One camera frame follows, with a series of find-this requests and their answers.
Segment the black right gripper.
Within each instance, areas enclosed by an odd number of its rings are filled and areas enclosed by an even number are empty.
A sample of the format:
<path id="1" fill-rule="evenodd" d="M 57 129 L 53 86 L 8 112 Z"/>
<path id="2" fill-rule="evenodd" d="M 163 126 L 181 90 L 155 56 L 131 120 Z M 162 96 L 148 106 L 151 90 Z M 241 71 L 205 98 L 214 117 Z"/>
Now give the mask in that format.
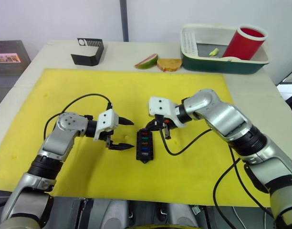
<path id="1" fill-rule="evenodd" d="M 164 129 L 164 138 L 167 140 L 171 139 L 170 120 L 159 114 L 156 114 L 155 118 L 143 128 L 145 131 L 157 131 L 161 129 Z"/>

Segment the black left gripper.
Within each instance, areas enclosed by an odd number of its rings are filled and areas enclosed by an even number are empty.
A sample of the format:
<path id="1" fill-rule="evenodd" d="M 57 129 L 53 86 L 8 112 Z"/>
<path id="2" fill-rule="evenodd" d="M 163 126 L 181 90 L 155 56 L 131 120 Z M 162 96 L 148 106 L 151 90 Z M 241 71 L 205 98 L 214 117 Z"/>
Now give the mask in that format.
<path id="1" fill-rule="evenodd" d="M 118 123 L 120 125 L 134 125 L 134 122 L 124 117 L 119 117 Z M 107 147 L 108 149 L 122 151 L 122 150 L 127 150 L 134 147 L 133 145 L 127 144 L 127 143 L 113 144 L 113 141 L 111 140 L 111 136 L 113 134 L 114 134 L 114 130 L 108 131 L 108 132 L 102 131 L 99 135 L 99 139 L 102 141 L 105 141 L 105 147 Z"/>

